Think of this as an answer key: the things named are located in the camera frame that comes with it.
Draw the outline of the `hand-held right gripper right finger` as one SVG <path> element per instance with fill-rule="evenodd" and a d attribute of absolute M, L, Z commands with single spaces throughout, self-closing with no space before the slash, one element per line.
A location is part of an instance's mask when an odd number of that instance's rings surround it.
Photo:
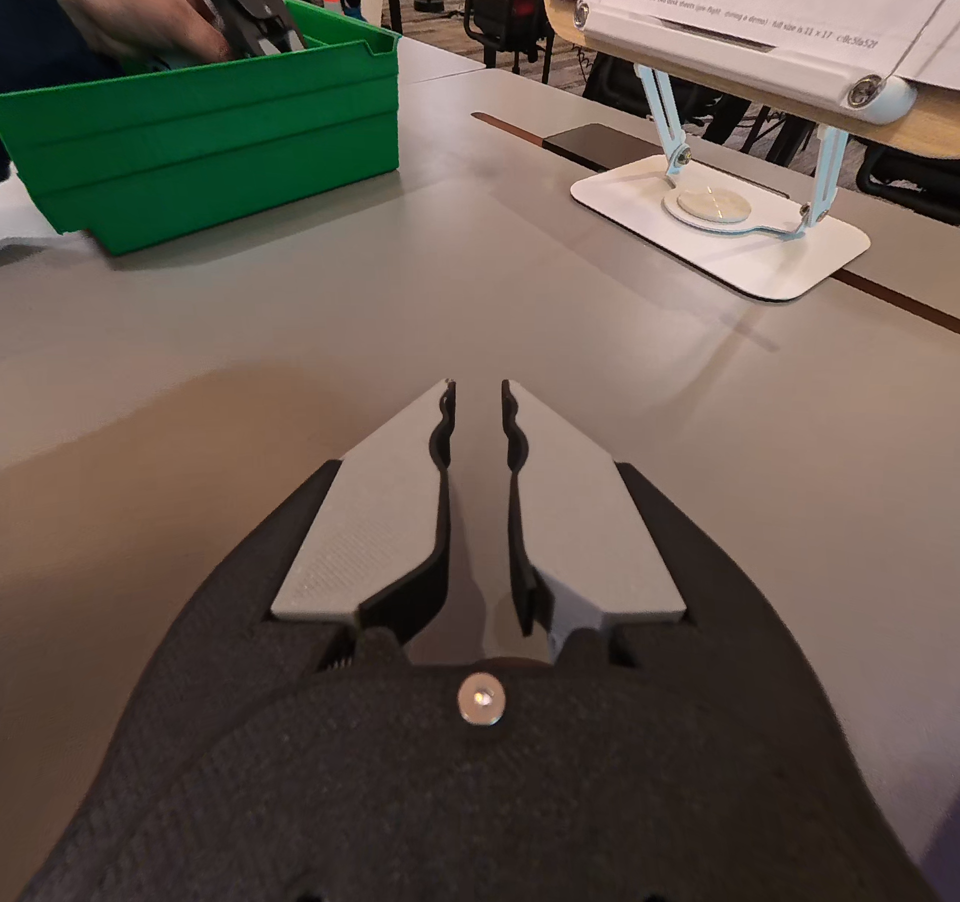
<path fill-rule="evenodd" d="M 510 593 L 521 632 L 556 663 L 573 632 L 677 623 L 686 603 L 611 454 L 516 380 L 508 440 Z"/>

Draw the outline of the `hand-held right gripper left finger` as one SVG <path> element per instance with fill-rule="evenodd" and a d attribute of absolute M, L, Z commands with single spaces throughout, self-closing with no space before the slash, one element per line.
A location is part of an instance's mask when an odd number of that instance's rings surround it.
<path fill-rule="evenodd" d="M 449 592 L 450 438 L 441 379 L 346 452 L 270 606 L 283 622 L 389 630 L 405 645 Z"/>

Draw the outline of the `green plastic bin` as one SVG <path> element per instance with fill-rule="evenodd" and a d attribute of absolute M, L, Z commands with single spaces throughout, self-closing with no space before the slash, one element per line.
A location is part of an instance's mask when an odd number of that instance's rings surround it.
<path fill-rule="evenodd" d="M 48 223 L 122 255 L 395 171 L 400 36 L 285 1 L 302 51 L 3 94 Z"/>

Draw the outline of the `person's left forearm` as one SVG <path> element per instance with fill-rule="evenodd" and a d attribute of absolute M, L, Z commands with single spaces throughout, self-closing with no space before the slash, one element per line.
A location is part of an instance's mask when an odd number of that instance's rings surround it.
<path fill-rule="evenodd" d="M 57 0 L 1 0 L 1 93 L 124 75 L 93 51 Z"/>

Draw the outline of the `white document stand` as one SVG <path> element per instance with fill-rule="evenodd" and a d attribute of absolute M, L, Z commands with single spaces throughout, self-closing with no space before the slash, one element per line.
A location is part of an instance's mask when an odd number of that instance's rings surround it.
<path fill-rule="evenodd" d="M 830 216 L 850 136 L 928 159 L 958 158 L 958 89 L 598 0 L 545 4 L 563 39 L 633 63 L 663 150 L 574 184 L 574 200 L 744 296 L 792 301 L 870 248 L 863 231 Z M 820 149 L 805 200 L 693 156 L 670 76 L 813 123 Z"/>

